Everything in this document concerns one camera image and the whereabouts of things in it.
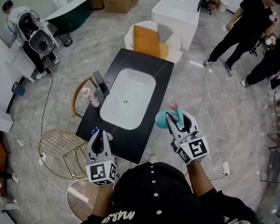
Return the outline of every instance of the white sink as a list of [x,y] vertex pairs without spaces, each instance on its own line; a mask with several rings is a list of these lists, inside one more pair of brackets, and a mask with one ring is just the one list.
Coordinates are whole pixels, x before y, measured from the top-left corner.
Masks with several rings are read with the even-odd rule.
[[127,130],[137,128],[143,119],[155,88],[155,79],[146,73],[121,70],[100,110],[101,118]]

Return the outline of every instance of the man in white shirt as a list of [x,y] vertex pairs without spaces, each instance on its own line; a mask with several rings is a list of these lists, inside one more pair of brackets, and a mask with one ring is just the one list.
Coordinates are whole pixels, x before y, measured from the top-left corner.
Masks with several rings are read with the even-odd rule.
[[[42,64],[42,60],[39,54],[30,47],[28,41],[25,40],[25,35],[18,29],[16,25],[19,15],[23,12],[29,12],[30,9],[28,7],[14,8],[13,2],[11,0],[8,0],[3,4],[2,10],[3,13],[7,15],[6,30],[8,31],[9,39],[11,41],[14,41],[19,47],[22,47],[24,52],[28,55],[28,57],[32,60],[32,62],[38,69],[36,79],[41,79],[47,74]],[[52,51],[47,54],[47,56],[54,64],[57,64],[59,62],[58,57],[55,56]]]

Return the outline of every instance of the white armchair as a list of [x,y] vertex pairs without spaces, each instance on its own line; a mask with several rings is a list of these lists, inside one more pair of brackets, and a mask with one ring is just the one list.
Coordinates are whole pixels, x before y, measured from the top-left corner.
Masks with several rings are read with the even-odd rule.
[[[158,24],[154,21],[141,21],[134,25],[138,25],[141,27],[145,27],[151,29],[155,32],[158,30]],[[125,35],[125,47],[129,50],[134,50],[134,25],[132,25]],[[177,63],[182,56],[182,52],[180,51],[182,42],[181,39],[177,36],[177,34],[173,33],[166,41],[165,44],[168,46],[169,54],[165,60]]]

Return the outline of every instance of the black shoe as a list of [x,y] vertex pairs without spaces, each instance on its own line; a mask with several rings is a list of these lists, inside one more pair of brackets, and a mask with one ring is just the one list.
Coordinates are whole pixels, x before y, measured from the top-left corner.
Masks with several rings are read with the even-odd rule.
[[232,77],[232,71],[231,71],[231,69],[229,68],[227,62],[224,62],[224,67],[225,67],[225,70],[226,70],[227,74],[228,74],[230,77]]

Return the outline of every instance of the pink bottle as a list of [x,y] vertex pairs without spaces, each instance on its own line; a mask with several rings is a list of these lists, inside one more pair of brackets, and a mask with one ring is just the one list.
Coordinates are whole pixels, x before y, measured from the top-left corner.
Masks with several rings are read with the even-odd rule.
[[89,88],[84,87],[82,89],[82,93],[83,96],[89,101],[90,104],[92,104],[93,107],[98,107],[99,106],[99,100],[98,98],[95,96],[95,94],[93,94]]

